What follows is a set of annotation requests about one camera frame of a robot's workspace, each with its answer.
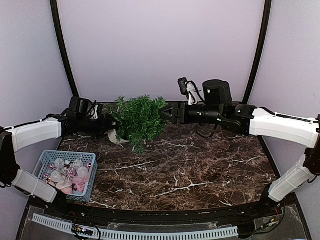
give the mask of artificial pine branch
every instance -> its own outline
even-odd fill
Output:
[[[160,117],[159,110],[166,106],[163,97],[151,99],[149,95],[130,98],[121,96],[115,106],[108,106],[110,114],[118,122],[117,137],[127,139],[136,153],[142,153],[143,140],[152,141],[165,129],[167,122]]]

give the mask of white robot arm segment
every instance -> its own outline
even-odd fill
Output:
[[[55,118],[7,130],[12,133],[14,152],[28,146],[62,136],[62,124]]]
[[[57,195],[57,190],[51,185],[22,169],[18,170],[11,184],[26,193],[30,193],[30,196],[36,196],[47,203],[52,203]]]
[[[271,184],[268,195],[270,199],[278,203],[306,181],[315,177],[308,168],[304,167],[305,160],[306,155],[302,155],[289,171]]]
[[[252,116],[254,118],[250,121],[250,135],[283,139],[312,149],[317,143],[319,124],[315,123],[318,122],[315,118],[294,116],[283,118],[277,114],[272,115],[262,108],[255,109]]]

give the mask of brown marble tabletop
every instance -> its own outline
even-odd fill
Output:
[[[212,125],[201,127],[210,134]],[[202,138],[195,125],[168,124],[163,134],[136,154],[129,143],[115,145],[73,135],[59,150],[95,153],[98,171],[89,206],[140,211],[200,210],[256,202],[276,179],[256,137],[219,127]]]

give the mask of cable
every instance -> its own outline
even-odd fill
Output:
[[[86,118],[92,118],[95,114],[96,114],[96,105],[97,105],[97,100],[95,100],[94,102],[90,101],[91,102],[91,108],[90,110],[88,111],[88,114],[86,116]]]
[[[53,210],[54,212],[60,214],[61,216],[64,216],[64,217],[67,217],[67,218],[78,219],[78,220],[87,222],[88,224],[90,224],[91,226],[93,226],[93,227],[98,231],[98,233],[99,233],[99,238],[98,238],[98,240],[101,240],[101,231],[100,231],[100,229],[99,229],[95,224],[91,223],[90,221],[88,221],[88,220],[86,220],[86,219],[84,219],[84,218],[81,218],[81,217],[70,216],[70,215],[63,214],[63,213],[55,210],[54,208],[49,207],[48,205],[45,205],[45,207],[46,207],[47,209]]]
[[[312,184],[317,179],[317,177],[318,175],[314,176],[312,180],[308,179],[308,184]]]
[[[268,212],[268,213],[265,213],[265,212],[257,212],[257,214],[238,213],[237,215],[240,217],[256,218],[259,216],[263,217],[263,214],[267,215],[267,214],[271,214],[271,213],[272,213],[272,209],[270,209],[270,212]]]
[[[266,108],[264,106],[259,107],[259,108],[265,110],[267,113],[271,114],[272,116],[276,116],[276,117],[280,117],[280,118],[284,118],[284,119],[299,120],[299,121],[303,121],[303,122],[306,122],[306,123],[313,122],[314,124],[320,124],[320,121],[311,121],[309,119],[304,119],[304,118],[300,118],[300,117],[296,117],[296,116],[289,116],[289,115],[284,115],[284,114],[276,114],[275,112],[269,110],[268,108]]]
[[[283,200],[283,215],[282,215],[282,218],[280,219],[280,221],[278,222],[278,224],[275,227],[273,227],[269,231],[260,232],[261,230],[265,230],[266,229],[266,228],[263,228],[263,227],[265,227],[265,226],[269,225],[270,223],[272,223],[272,222],[268,222],[268,223],[265,223],[264,225],[260,226],[257,230],[255,230],[253,232],[239,232],[239,234],[241,234],[241,235],[261,235],[261,234],[271,233],[274,230],[276,230],[280,226],[280,224],[283,222],[283,220],[285,218],[285,214],[286,214],[286,201]]]
[[[51,114],[48,114],[45,118],[43,118],[43,119],[41,119],[41,120],[31,121],[31,122],[23,123],[23,124],[16,125],[16,126],[10,126],[10,127],[7,127],[7,128],[5,128],[5,129],[3,129],[3,130],[4,130],[4,131],[7,131],[7,130],[11,130],[11,129],[16,129],[16,128],[19,128],[19,127],[23,127],[23,126],[25,126],[25,125],[41,123],[41,122],[43,122],[44,120],[47,120],[48,118],[50,118],[50,116],[51,116]]]
[[[279,212],[278,212],[278,210],[274,207],[273,208],[274,210],[275,210],[275,212],[276,212],[276,217],[275,218],[277,218],[278,216],[279,216]]]
[[[211,133],[211,135],[210,135],[210,136],[204,136],[204,135],[202,135],[202,134],[198,131],[198,125],[203,126],[204,124],[198,123],[198,124],[195,126],[195,132],[196,132],[200,137],[202,137],[202,138],[204,138],[204,139],[212,138],[212,137],[214,136],[214,134],[216,133],[216,130],[217,130],[217,127],[218,127],[217,124],[214,125],[213,132]]]
[[[195,98],[195,96],[192,94],[192,92],[190,92],[190,91],[188,91],[188,93],[191,95],[191,97],[192,97],[192,99],[193,99],[193,103],[195,103],[196,102],[196,98]]]
[[[193,81],[187,81],[187,85],[188,84],[193,84],[193,86],[194,86],[194,89],[195,89],[195,91],[196,91],[196,94],[199,96],[199,98],[201,99],[201,101],[205,104],[206,103],[206,101],[202,98],[202,96],[200,95],[200,92],[199,92],[199,90],[198,90],[198,88],[197,88],[197,85],[193,82]]]
[[[286,214],[286,206],[283,205],[283,215],[282,215],[282,218],[280,219],[280,221],[278,222],[278,224],[277,224],[274,228],[272,228],[271,230],[269,230],[269,231],[257,232],[257,231],[260,231],[260,230],[261,230],[261,229],[258,229],[257,231],[255,231],[255,232],[253,233],[253,235],[268,234],[268,233],[273,232],[273,231],[276,230],[276,229],[279,227],[279,225],[282,223],[282,221],[283,221],[284,218],[285,218],[285,214]]]
[[[66,115],[66,113],[68,112],[68,110],[69,110],[69,108],[66,108],[60,115],[61,115],[61,116]]]

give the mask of blue plastic basket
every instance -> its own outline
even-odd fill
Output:
[[[91,162],[91,176],[89,182],[86,183],[84,191],[78,192],[73,191],[73,194],[67,194],[66,198],[68,200],[78,201],[78,202],[90,202],[91,194],[94,188],[94,183],[96,179],[96,174],[98,170],[98,163],[96,161],[96,155],[94,153],[87,152],[73,152],[73,151],[53,151],[45,150],[41,154],[41,157],[36,164],[33,174],[37,176],[38,179],[43,179],[45,173],[49,171],[49,165],[54,163],[56,159],[63,159],[73,162],[77,159],[83,161],[84,165]]]

